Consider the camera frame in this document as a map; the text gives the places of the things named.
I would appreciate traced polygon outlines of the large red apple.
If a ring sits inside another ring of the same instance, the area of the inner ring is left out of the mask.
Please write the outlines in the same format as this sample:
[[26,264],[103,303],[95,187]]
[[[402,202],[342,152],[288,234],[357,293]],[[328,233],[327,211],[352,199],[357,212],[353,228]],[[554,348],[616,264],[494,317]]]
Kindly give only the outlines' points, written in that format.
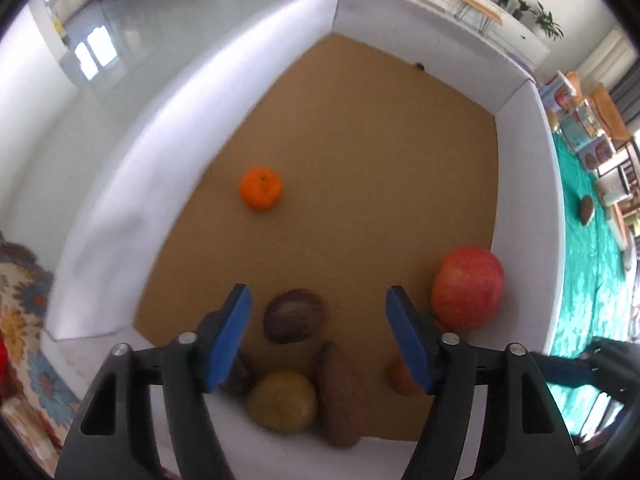
[[500,261],[488,249],[455,249],[442,258],[434,276],[431,308],[435,318],[453,330],[480,330],[496,316],[505,280]]

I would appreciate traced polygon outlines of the dark brown lumpy fruit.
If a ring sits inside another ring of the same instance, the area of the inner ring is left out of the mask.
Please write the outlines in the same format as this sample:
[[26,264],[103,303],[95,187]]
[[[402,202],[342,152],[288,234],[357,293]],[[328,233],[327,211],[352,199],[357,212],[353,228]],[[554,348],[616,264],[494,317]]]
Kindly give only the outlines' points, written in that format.
[[245,398],[254,388],[255,375],[248,362],[247,355],[238,351],[235,355],[226,380],[220,385],[223,392],[235,398]]

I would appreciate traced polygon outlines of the orange tangerine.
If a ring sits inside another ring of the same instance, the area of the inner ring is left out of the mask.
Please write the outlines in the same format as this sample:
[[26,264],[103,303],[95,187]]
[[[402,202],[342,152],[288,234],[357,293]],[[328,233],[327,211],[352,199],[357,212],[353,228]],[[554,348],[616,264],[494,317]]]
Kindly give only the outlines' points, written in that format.
[[282,191],[280,174],[267,167],[248,170],[239,184],[242,202],[254,211],[266,211],[277,206]]
[[402,359],[393,360],[386,366],[385,378],[387,385],[400,396],[415,396],[421,392]]

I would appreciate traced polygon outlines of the sweet potato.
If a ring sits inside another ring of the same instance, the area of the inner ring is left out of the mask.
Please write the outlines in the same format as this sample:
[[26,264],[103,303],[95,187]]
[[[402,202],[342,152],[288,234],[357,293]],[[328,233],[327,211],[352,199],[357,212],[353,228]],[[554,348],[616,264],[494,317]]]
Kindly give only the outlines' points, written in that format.
[[314,382],[323,437],[336,448],[353,448],[367,429],[367,393],[352,362],[333,341],[319,350]]
[[579,205],[579,219],[582,226],[588,226],[595,211],[596,206],[594,206],[592,197],[590,195],[584,196]]

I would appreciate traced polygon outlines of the yellow green citrus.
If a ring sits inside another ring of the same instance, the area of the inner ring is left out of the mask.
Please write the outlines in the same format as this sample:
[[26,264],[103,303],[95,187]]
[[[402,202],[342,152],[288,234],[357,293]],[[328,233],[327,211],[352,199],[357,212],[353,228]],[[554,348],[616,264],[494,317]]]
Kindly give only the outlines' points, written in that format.
[[278,370],[250,390],[245,408],[257,425],[281,434],[296,434],[312,425],[318,401],[314,386],[304,375]]

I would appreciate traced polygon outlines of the dark brown round fruit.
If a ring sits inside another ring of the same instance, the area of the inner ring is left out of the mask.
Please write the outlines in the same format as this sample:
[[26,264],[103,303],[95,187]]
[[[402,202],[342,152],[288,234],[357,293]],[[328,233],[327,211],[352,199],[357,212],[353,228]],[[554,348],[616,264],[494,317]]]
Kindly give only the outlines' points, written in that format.
[[292,289],[265,308],[262,327],[272,344],[298,344],[318,336],[328,320],[326,302],[314,292]]

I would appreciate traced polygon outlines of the green tablecloth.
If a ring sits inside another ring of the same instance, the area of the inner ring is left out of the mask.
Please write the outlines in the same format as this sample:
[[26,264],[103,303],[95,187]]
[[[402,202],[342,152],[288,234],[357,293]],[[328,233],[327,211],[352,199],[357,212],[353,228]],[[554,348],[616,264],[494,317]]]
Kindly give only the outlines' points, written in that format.
[[[565,266],[560,314],[550,353],[576,358],[594,337],[628,338],[631,289],[623,256],[598,201],[594,175],[585,171],[562,136],[552,136],[560,168],[565,212]],[[579,219],[582,198],[596,211],[588,226]]]

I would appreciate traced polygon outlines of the floral patterned cushion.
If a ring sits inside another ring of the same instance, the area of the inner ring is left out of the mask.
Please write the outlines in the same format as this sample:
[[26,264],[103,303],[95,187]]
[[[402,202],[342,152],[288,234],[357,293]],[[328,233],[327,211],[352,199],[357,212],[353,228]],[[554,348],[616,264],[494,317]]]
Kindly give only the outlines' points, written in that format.
[[41,344],[53,274],[1,241],[1,432],[38,479],[51,479],[80,400]]

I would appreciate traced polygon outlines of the black lidded glass jar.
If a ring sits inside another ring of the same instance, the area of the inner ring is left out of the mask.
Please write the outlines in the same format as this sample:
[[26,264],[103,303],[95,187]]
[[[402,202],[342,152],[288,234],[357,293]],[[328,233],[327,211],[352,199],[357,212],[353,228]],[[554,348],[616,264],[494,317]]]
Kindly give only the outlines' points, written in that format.
[[598,177],[596,192],[603,207],[612,207],[631,196],[626,174],[620,168],[615,168]]

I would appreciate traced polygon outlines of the wooden chair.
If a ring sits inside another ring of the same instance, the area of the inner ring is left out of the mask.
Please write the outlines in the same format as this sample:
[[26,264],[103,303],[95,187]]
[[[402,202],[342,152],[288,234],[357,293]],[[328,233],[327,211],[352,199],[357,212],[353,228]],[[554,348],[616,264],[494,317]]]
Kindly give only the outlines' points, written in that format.
[[609,160],[604,169],[599,171],[599,176],[603,177],[616,169],[622,170],[625,176],[630,194],[639,196],[639,144],[633,136],[624,142],[617,150],[614,157]]

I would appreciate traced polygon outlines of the right red labelled can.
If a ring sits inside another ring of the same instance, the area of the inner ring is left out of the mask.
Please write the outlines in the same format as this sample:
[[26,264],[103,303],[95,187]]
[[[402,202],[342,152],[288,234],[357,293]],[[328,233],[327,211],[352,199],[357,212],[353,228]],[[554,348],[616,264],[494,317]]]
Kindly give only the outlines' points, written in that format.
[[615,153],[614,144],[605,134],[592,139],[590,143],[578,152],[578,157],[582,163],[582,168],[588,172],[593,172],[611,160]]

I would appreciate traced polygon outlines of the red labelled can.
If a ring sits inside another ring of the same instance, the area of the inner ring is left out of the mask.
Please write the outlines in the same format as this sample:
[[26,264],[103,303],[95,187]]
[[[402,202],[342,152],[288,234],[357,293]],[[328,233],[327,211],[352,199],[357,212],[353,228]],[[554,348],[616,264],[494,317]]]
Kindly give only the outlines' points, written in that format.
[[605,134],[592,139],[590,143],[578,152],[578,157],[582,163],[582,168],[588,172],[593,172],[611,160],[615,153],[614,144]]
[[538,93],[544,108],[557,113],[567,110],[572,105],[577,91],[567,76],[557,72],[553,79],[539,88]]

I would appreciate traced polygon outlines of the clear glass jar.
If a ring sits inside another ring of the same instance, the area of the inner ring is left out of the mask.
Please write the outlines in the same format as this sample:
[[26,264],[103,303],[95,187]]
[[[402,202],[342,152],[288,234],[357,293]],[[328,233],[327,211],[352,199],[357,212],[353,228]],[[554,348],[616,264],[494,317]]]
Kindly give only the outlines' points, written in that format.
[[559,128],[566,144],[574,153],[605,135],[602,122],[588,100],[582,100],[564,115],[560,119]]

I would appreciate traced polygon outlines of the left red labelled can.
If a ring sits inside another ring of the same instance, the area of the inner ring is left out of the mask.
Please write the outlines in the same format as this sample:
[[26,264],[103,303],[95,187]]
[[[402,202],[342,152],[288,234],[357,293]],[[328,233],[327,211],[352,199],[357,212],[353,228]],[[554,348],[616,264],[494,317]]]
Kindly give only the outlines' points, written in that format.
[[553,79],[539,88],[538,93],[544,108],[557,113],[567,110],[572,105],[577,91],[567,76],[557,72]]

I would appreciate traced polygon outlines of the white cardboard box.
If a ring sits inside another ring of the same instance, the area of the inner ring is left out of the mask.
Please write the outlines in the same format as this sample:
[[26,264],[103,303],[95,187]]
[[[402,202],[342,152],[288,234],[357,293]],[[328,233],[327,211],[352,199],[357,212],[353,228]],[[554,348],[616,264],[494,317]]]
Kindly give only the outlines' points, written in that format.
[[[239,184],[267,167],[277,206]],[[278,436],[239,403],[207,400],[240,479],[397,479],[426,396],[383,382],[397,344],[387,289],[425,308],[452,250],[490,249],[506,274],[496,318],[471,336],[550,348],[562,296],[558,160],[533,78],[487,40],[414,0],[282,0],[177,79],[122,141],[78,214],[55,273],[43,350],[78,396],[115,344],[164,344],[238,283],[253,299],[256,370],[308,372],[319,338],[277,346],[262,312],[306,288],[323,337],[363,376],[369,426],[339,450]]]

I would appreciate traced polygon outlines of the green potted plant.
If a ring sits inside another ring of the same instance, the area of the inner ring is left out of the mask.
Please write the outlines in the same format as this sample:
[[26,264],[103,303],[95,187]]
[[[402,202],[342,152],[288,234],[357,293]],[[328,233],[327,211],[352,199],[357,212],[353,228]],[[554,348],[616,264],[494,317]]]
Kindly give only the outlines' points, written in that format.
[[540,1],[530,9],[530,12],[535,17],[535,24],[542,36],[553,41],[562,40],[565,37],[562,26],[555,21],[552,12],[546,10]]

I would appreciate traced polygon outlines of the small wooden side table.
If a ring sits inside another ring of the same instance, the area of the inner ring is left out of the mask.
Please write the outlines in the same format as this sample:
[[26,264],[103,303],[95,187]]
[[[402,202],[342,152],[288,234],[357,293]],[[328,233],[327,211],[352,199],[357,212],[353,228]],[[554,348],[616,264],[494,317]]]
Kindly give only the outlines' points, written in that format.
[[458,22],[462,22],[465,15],[470,11],[475,11],[480,16],[478,22],[477,31],[480,36],[486,36],[489,29],[494,26],[502,27],[503,18],[499,11],[493,6],[488,6],[480,0],[458,0],[459,5],[456,12],[454,12],[454,19]]

